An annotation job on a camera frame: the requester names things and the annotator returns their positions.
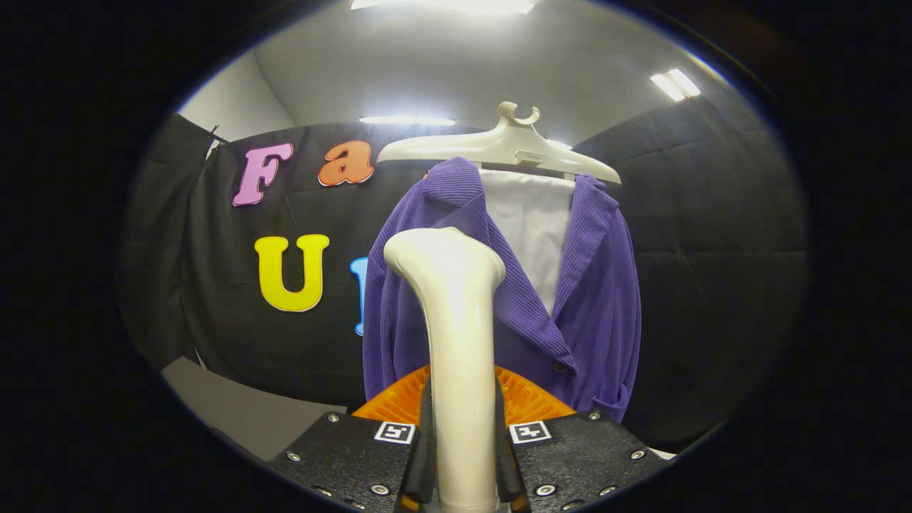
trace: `blue letter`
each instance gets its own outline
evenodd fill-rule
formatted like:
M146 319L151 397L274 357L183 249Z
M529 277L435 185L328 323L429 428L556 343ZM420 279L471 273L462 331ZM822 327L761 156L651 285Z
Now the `blue letter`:
M351 269L351 272L358 275L358 290L361 293L361 322L355 327L355 332L358 336L364 336L364 278L368 274L368 258L364 256L363 258L357 258L352 260L351 265L348 266Z

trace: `orange base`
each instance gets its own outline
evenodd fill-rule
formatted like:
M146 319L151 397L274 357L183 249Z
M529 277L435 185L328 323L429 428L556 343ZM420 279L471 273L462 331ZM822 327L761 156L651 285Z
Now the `orange base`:
M515 372L494 367L494 374L503 390L503 413L507 424L543 421L575 413L573 408ZM391 384L352 415L377 421L418 424L421 392L429 376L430 366L425 365Z

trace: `pink letter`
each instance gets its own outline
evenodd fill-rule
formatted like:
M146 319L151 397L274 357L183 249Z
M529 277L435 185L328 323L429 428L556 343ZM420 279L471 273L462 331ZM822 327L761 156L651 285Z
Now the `pink letter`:
M241 177L241 187L237 195L231 201L234 206L242 204L258 204L263 200L263 193L260 192L260 178L263 179L263 186L268 186L275 178L275 172L279 169L278 159L269 157L278 157L283 161L291 158L294 151L290 142L260 148L247 152L247 166L244 168L244 175Z

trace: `black curtain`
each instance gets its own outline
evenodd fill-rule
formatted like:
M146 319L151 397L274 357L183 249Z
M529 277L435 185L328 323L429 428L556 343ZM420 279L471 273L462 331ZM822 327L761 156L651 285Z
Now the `black curtain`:
M776 134L712 92L574 148L617 170L633 238L642 345L623 424L672 452L762 384L809 284L804 200Z
M187 199L212 135L172 114L133 178L117 267L120 313L142 356L157 369L196 361L181 308L180 254Z

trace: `orange letter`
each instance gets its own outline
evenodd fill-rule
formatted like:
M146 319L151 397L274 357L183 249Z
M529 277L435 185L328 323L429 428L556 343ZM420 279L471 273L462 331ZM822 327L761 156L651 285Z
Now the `orange letter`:
M364 141L343 142L326 152L326 159L329 162L316 176L325 187L345 182L361 183L374 173L374 168L370 167L370 144Z

